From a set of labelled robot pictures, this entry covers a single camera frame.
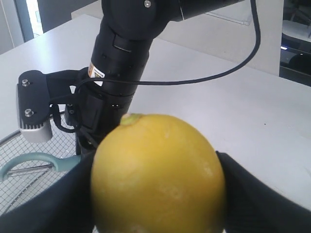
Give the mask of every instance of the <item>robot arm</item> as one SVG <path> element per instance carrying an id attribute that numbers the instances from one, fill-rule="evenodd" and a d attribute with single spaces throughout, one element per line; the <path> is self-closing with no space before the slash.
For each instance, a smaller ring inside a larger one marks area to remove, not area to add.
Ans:
<path id="1" fill-rule="evenodd" d="M 66 104 L 66 119 L 76 130 L 82 153 L 94 150 L 96 144 L 118 126 L 133 99 L 137 85 L 117 82 L 88 82 L 89 78 L 116 81 L 139 81 L 149 58 L 149 49 L 170 21 L 215 10 L 241 0 L 103 0 L 104 17 L 96 38 L 88 70 L 42 74 L 28 71 L 17 85 L 19 124 L 30 142 L 44 142 L 52 137 L 48 118 L 59 119 L 56 105 Z"/>

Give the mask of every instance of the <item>teal peeler handle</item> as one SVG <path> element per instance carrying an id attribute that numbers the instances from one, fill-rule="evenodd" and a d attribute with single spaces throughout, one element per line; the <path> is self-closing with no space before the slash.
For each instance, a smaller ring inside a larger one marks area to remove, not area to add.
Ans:
<path id="1" fill-rule="evenodd" d="M 29 153 L 22 154 L 9 162 L 7 162 L 0 169 L 0 182 L 3 182 L 9 178 L 8 172 L 14 168 L 15 166 L 22 164 L 27 161 L 43 161 L 47 163 L 51 163 L 53 165 L 53 170 L 56 172 L 69 171 L 74 168 L 81 161 L 80 156 L 72 156 L 66 159 L 59 159 L 50 154 L 45 153 Z"/>

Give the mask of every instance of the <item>metal mesh basket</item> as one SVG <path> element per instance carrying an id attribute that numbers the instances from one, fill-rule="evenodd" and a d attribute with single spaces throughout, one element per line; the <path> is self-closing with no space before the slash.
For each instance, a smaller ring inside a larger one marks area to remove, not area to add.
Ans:
<path id="1" fill-rule="evenodd" d="M 0 141 L 0 168 L 12 159 L 32 152 L 50 154 L 58 159 L 76 156 L 75 135 L 60 131 L 52 120 L 51 125 L 53 138 L 47 143 L 31 144 L 19 131 Z M 64 115 L 62 125 L 70 128 Z M 8 179 L 0 182 L 0 216 L 35 198 L 68 172 L 55 172 L 52 168 L 50 163 L 39 160 L 15 166 L 8 173 Z"/>

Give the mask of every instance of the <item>screw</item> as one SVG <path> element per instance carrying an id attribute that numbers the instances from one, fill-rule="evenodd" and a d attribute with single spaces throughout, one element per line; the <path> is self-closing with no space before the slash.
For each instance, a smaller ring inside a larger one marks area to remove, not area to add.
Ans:
<path id="1" fill-rule="evenodd" d="M 23 81 L 21 81 L 21 83 L 23 86 L 29 86 L 30 85 L 28 79 L 24 79 Z"/>
<path id="2" fill-rule="evenodd" d="M 151 2 L 149 0 L 145 1 L 145 7 L 147 8 L 151 7 Z"/>
<path id="3" fill-rule="evenodd" d="M 31 109 L 26 109 L 25 110 L 25 116 L 26 117 L 31 117 L 34 114 L 34 112 Z"/>

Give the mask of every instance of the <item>lemon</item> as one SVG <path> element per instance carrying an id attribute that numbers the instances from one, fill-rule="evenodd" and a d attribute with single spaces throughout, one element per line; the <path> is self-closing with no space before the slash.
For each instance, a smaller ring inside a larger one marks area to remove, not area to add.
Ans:
<path id="1" fill-rule="evenodd" d="M 94 157 L 100 233 L 221 233 L 225 178 L 210 143 L 167 115 L 126 114 Z"/>

